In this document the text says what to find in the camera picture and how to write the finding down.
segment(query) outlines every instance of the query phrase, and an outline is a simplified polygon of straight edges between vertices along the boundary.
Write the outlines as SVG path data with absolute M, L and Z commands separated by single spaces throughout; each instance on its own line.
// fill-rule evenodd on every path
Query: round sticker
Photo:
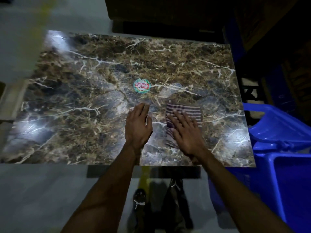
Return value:
M 137 79 L 134 82 L 134 89 L 139 93 L 146 93 L 150 90 L 151 83 L 147 79 Z

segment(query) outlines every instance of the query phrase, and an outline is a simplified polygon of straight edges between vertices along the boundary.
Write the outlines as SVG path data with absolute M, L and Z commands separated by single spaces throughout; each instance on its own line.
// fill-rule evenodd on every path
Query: person's right arm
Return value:
M 205 147 L 195 120 L 185 113 L 181 115 L 175 111 L 174 114 L 178 119 L 172 116 L 169 119 L 176 127 L 173 135 L 179 148 L 202 164 L 240 232 L 293 232 Z

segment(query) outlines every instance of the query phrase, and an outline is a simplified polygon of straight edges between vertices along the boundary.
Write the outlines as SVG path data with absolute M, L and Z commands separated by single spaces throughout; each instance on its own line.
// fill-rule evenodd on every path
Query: marble-patterned table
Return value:
M 137 93 L 138 78 L 151 83 Z M 109 165 L 125 118 L 150 104 L 140 165 L 192 166 L 165 145 L 165 104 L 200 105 L 203 136 L 225 166 L 254 167 L 229 45 L 49 31 L 1 161 Z

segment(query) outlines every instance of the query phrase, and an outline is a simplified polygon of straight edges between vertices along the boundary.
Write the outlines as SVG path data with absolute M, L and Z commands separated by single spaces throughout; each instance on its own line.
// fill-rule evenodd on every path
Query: cloth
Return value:
M 172 115 L 173 118 L 176 118 L 176 116 L 173 113 L 173 110 L 176 110 L 180 114 L 182 113 L 182 111 L 185 111 L 190 118 L 195 118 L 200 128 L 202 127 L 202 112 L 199 106 L 173 105 L 173 104 L 166 105 L 165 118 L 167 126 L 166 126 L 165 144 L 173 148 L 178 148 L 178 145 L 175 139 L 173 138 L 172 132 L 172 128 L 175 128 L 175 126 L 173 125 L 172 121 L 167 117 L 168 115 Z

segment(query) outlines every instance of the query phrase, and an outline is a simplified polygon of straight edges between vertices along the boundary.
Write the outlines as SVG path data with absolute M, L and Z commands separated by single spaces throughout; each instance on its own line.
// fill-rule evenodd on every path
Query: forearm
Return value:
M 240 232 L 292 232 L 208 149 L 200 150 L 198 157 Z
M 136 160 L 125 144 L 107 172 L 99 178 L 62 232 L 116 232 Z

